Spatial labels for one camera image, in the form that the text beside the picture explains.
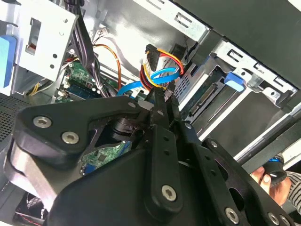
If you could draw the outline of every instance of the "motherboard chip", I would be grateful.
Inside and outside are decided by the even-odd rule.
[[[98,158],[98,160],[99,161],[104,161],[106,157],[107,157],[106,155],[104,155],[104,154],[101,153],[100,156],[99,156],[99,158]]]
[[[92,86],[93,86],[93,84],[92,84],[92,83],[90,83],[90,82],[87,82],[87,83],[86,83],[86,87],[87,87],[87,88],[89,88],[89,89],[90,89],[90,88],[92,88]]]

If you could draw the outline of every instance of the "hand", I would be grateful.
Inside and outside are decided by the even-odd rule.
[[[251,174],[251,177],[260,184],[260,187],[263,188],[279,206],[282,206],[290,192],[291,181],[287,177],[285,180],[280,182],[278,185],[270,187],[271,177],[266,174],[264,175],[264,167],[259,167],[256,171]]]

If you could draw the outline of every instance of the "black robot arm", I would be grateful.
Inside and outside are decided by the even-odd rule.
[[[35,126],[40,116],[48,127]],[[165,102],[158,88],[139,103],[110,97],[27,108],[13,137],[6,166],[48,203],[46,226],[294,225],[218,142],[200,142],[176,98]],[[121,141],[131,141],[132,150],[84,177],[70,176],[84,153]],[[16,161],[20,155],[43,183]]]

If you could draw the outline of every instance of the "orange wire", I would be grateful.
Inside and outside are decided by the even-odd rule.
[[[184,67],[183,67],[183,65],[182,65],[181,62],[177,61],[175,58],[173,58],[172,56],[167,55],[165,53],[161,53],[160,57],[168,57],[168,58],[172,59],[179,66],[179,68],[180,68],[180,75],[184,74]]]
[[[93,47],[99,47],[99,46],[104,47],[107,50],[109,50],[113,54],[113,56],[115,57],[115,59],[116,59],[117,67],[118,67],[118,90],[120,90],[121,89],[121,66],[120,66],[120,61],[119,61],[116,53],[110,47],[108,47],[107,45],[96,44]]]

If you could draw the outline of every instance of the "ventilation holes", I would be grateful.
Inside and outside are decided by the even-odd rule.
[[[16,113],[27,106],[29,104],[22,100],[0,95],[0,143],[11,134]]]

